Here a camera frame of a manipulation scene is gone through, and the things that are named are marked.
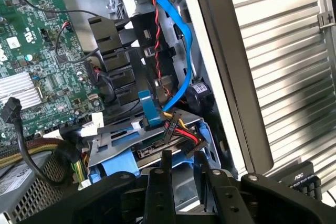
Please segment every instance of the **motherboard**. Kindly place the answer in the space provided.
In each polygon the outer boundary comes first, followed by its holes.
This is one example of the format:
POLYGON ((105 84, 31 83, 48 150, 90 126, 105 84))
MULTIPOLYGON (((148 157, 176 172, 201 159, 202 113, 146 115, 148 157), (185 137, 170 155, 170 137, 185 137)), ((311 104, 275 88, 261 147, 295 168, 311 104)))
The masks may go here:
MULTIPOLYGON (((63 0, 28 0, 45 10, 66 10, 63 0)), ((90 83, 83 61, 60 61, 55 40, 66 13, 39 11, 23 0, 0 0, 0 112, 9 99, 20 99, 25 136, 43 134, 66 123, 76 123, 104 109, 98 89, 90 83)), ((84 56, 71 23, 63 32, 61 58, 84 56)), ((0 119, 0 146, 15 141, 11 125, 0 119)))

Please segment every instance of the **power connector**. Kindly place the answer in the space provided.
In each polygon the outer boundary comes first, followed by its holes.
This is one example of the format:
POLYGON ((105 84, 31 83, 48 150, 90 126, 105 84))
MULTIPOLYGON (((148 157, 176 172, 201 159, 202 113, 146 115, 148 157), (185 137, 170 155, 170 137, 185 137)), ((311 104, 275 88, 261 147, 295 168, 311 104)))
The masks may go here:
POLYGON ((10 97, 2 109, 0 117, 5 123, 13 123, 14 119, 20 118, 22 106, 19 99, 10 97))

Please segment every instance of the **keyboard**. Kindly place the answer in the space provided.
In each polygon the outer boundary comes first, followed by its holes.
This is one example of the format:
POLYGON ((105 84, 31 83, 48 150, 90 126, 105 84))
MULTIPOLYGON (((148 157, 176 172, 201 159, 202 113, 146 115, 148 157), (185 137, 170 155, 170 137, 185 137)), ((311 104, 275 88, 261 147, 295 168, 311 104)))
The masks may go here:
POLYGON ((321 180, 310 161, 285 167, 271 178, 318 201, 322 200, 321 180))

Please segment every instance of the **metal side panel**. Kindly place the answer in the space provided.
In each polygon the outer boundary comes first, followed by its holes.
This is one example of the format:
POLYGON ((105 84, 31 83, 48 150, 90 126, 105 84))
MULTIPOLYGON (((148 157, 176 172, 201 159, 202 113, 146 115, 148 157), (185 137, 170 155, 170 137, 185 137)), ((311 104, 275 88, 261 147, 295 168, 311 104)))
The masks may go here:
POLYGON ((233 0, 275 161, 267 175, 311 160, 323 191, 336 185, 334 28, 317 19, 330 2, 233 0))

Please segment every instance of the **power supply unit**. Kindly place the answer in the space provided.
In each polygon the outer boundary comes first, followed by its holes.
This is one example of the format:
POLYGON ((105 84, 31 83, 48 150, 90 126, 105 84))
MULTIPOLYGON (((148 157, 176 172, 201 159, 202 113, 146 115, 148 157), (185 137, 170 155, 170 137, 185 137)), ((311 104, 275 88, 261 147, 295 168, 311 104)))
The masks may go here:
MULTIPOLYGON (((51 152, 36 154, 33 160, 52 180, 61 180, 67 172, 51 152)), ((0 224, 18 223, 55 204, 66 188, 50 187, 24 162, 0 169, 0 224)))

